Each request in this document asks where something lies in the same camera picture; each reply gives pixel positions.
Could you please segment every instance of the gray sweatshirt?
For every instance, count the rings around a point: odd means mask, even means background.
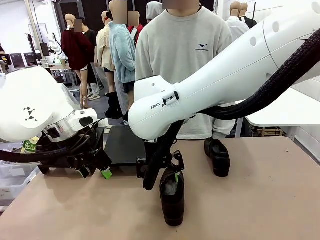
[[[202,7],[196,14],[175,17],[164,11],[140,33],[135,57],[135,78],[160,75],[171,84],[190,77],[232,42],[223,19]],[[197,114],[182,126],[179,140],[200,140],[229,135],[235,120],[222,121]]]

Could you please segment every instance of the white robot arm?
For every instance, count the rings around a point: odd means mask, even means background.
[[[44,131],[53,143],[65,141],[98,120],[93,109],[80,110],[63,84],[42,67],[6,76],[0,88],[0,142],[29,140]]]
[[[319,28],[320,2],[307,1],[299,9],[267,17],[181,83],[169,84],[161,76],[137,81],[135,103],[128,116],[132,131],[141,139],[154,140],[171,124],[214,106],[248,99],[262,86],[270,88],[278,82],[281,88],[286,86],[283,93],[294,83],[319,76],[319,43],[317,48],[305,50],[308,41],[316,45]],[[245,57],[232,64],[235,56]],[[300,57],[309,58],[304,60],[309,64],[299,65]],[[289,79],[293,82],[282,83],[285,77],[280,74],[290,70],[296,73]],[[274,98],[277,89],[269,90],[268,98]]]

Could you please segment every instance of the white sweatshirt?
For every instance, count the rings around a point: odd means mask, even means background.
[[[114,63],[111,58],[110,44],[110,27],[107,24],[103,29],[101,29],[96,36],[96,49],[98,62],[103,68],[107,68],[110,71],[115,70]]]
[[[226,21],[232,34],[232,42],[240,38],[243,34],[248,32],[250,29],[245,22],[239,20],[237,16],[231,16]]]
[[[192,16],[175,17],[164,11],[140,33],[136,48],[136,80],[160,75],[171,84],[190,77],[232,42],[223,19],[202,7]],[[182,126],[177,139],[224,138],[235,120],[222,121],[197,114]]]

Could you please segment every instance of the maroon jacket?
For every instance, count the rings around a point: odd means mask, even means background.
[[[73,70],[79,71],[95,60],[95,47],[83,33],[74,29],[62,33],[61,46]]]

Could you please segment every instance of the logo on sweatshirt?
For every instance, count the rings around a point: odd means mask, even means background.
[[[198,46],[200,46],[201,48],[198,47],[195,50],[197,50],[197,51],[206,51],[206,52],[209,51],[208,49],[205,48],[206,46],[208,46],[208,44],[198,44]]]

